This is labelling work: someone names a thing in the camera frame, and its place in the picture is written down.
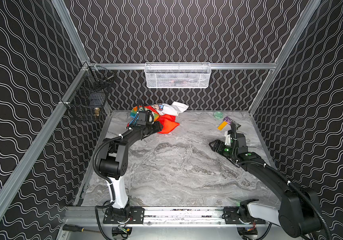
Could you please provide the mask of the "rainbow cartoon kids jacket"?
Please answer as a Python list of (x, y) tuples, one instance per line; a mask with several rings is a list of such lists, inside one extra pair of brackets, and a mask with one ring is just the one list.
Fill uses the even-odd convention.
[(163, 129), (159, 133), (169, 134), (180, 125), (176, 122), (176, 117), (185, 112), (188, 108), (189, 105), (180, 102), (173, 102), (171, 105), (163, 103), (149, 106), (138, 106), (131, 110), (130, 116), (134, 119), (138, 110), (151, 111), (154, 120), (156, 122), (160, 122), (163, 126)]

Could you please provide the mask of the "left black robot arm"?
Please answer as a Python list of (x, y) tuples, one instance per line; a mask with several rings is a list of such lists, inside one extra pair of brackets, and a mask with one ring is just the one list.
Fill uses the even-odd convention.
[(91, 163), (94, 172), (108, 183), (110, 191), (109, 206), (122, 210), (128, 205), (128, 196), (124, 187), (123, 176), (128, 168), (128, 151), (137, 141), (161, 132), (159, 122), (143, 125), (131, 125), (123, 134), (103, 140), (96, 149)]

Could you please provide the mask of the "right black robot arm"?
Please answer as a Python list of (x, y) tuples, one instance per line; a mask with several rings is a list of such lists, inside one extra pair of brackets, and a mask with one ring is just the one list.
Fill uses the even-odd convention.
[(260, 155), (250, 152), (243, 134), (229, 133), (224, 142), (214, 140), (209, 146), (213, 152), (259, 179), (281, 202), (276, 209), (261, 205), (256, 200), (246, 201), (244, 220), (263, 219), (280, 226), (292, 238), (306, 239), (307, 234), (324, 231), (325, 238), (332, 239), (317, 193), (293, 183), (269, 166)]

